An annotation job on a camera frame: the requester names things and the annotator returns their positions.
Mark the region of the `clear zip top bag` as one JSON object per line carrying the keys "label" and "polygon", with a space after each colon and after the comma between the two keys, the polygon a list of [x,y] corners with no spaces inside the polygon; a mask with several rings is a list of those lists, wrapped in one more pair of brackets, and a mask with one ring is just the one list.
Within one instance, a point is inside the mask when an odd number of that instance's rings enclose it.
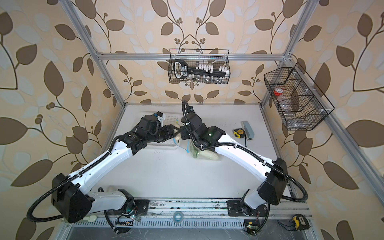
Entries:
{"label": "clear zip top bag", "polygon": [[219,161],[220,157],[217,153],[212,151],[202,151],[197,149],[190,140],[187,140],[187,145],[183,147],[181,145],[182,139],[180,137],[176,137],[173,139],[173,142],[177,145],[177,147],[184,149],[188,154],[190,154],[194,159],[199,160],[210,160],[210,161]]}

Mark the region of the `white plastic basket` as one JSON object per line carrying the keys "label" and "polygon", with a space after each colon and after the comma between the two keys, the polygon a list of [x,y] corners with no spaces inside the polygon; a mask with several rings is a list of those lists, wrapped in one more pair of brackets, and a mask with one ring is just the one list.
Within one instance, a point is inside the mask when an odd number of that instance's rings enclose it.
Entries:
{"label": "white plastic basket", "polygon": [[153,142],[148,142],[148,145],[154,148],[175,148],[173,139],[177,136],[176,133],[180,132],[180,116],[161,112],[156,112],[152,116],[159,122],[160,129],[157,138]]}

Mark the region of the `white radish toy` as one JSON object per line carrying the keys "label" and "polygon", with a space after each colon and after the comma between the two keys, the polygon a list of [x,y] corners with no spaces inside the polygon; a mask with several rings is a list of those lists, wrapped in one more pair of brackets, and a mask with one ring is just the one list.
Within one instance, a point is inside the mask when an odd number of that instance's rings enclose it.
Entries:
{"label": "white radish toy", "polygon": [[217,153],[214,153],[211,151],[200,152],[200,158],[204,160],[212,160],[212,161],[218,161],[220,159]]}

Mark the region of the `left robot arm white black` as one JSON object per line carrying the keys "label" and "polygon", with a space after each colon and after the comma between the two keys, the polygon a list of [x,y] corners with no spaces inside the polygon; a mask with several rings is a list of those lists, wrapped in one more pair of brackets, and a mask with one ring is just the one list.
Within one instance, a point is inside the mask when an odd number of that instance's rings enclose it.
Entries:
{"label": "left robot arm white black", "polygon": [[[166,142],[176,137],[180,131],[174,125],[163,126],[159,116],[145,115],[131,131],[116,136],[108,150],[92,162],[67,176],[57,175],[53,179],[52,189],[39,197],[28,209],[27,219],[34,223],[43,223],[64,218],[68,223],[76,223],[91,213],[121,209],[129,198],[127,191],[117,190],[110,194],[90,194],[90,191],[107,173],[146,148],[149,143]],[[47,218],[35,217],[34,210],[48,197],[60,214]]]}

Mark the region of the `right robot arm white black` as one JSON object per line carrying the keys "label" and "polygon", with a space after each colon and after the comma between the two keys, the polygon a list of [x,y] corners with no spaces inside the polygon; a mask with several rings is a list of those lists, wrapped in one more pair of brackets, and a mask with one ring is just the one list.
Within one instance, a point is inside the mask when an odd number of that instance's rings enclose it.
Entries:
{"label": "right robot arm white black", "polygon": [[[182,134],[191,139],[198,150],[214,151],[225,156],[253,174],[261,184],[254,190],[248,190],[242,198],[243,209],[249,215],[262,205],[279,205],[281,200],[304,203],[308,199],[306,189],[288,174],[286,162],[278,158],[271,160],[256,154],[247,147],[236,142],[230,135],[216,126],[207,127],[186,100],[182,101]],[[301,198],[284,195],[288,182],[292,182],[301,190]]]}

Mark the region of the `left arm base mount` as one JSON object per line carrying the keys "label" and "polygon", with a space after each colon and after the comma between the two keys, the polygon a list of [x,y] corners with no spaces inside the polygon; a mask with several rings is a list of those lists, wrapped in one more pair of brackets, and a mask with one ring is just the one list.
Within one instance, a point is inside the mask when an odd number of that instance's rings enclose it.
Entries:
{"label": "left arm base mount", "polygon": [[149,200],[127,200],[126,203],[118,210],[109,210],[109,216],[132,216],[132,215],[145,215],[149,209]]}

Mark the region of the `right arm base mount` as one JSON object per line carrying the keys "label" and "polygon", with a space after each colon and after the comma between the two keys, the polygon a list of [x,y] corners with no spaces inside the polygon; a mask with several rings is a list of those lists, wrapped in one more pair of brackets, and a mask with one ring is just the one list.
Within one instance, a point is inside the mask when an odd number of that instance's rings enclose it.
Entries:
{"label": "right arm base mount", "polygon": [[260,205],[256,209],[252,209],[246,205],[243,201],[228,200],[227,210],[230,217],[265,217],[267,215],[268,206]]}

